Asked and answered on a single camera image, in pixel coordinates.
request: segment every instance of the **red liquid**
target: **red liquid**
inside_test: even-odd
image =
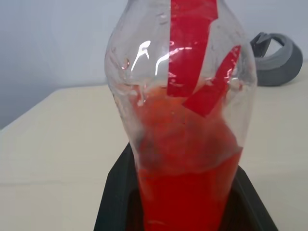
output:
[[[145,231],[217,231],[241,148],[221,116],[207,118],[157,88],[136,116],[144,127],[138,170]]]

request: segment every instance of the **black stand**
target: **black stand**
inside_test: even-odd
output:
[[[128,144],[108,174],[94,231],[143,231],[134,157]],[[239,167],[220,231],[278,231]]]

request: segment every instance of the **red tape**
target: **red tape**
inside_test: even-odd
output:
[[[206,117],[214,109],[218,101],[226,95],[228,81],[232,76],[240,52],[241,46],[233,47],[222,61],[210,85],[202,86],[183,103],[183,106]]]
[[[196,88],[217,0],[171,0],[167,94],[189,97]]]

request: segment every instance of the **gray strap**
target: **gray strap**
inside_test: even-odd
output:
[[[264,57],[271,40],[282,45],[276,53]],[[303,64],[303,54],[298,46],[282,34],[260,33],[252,41],[259,86],[280,86],[294,79]]]

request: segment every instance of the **beige table surface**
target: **beige table surface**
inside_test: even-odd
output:
[[[258,88],[241,166],[280,231],[308,230],[308,64]],[[107,86],[59,90],[0,131],[0,231],[90,231],[128,142]]]

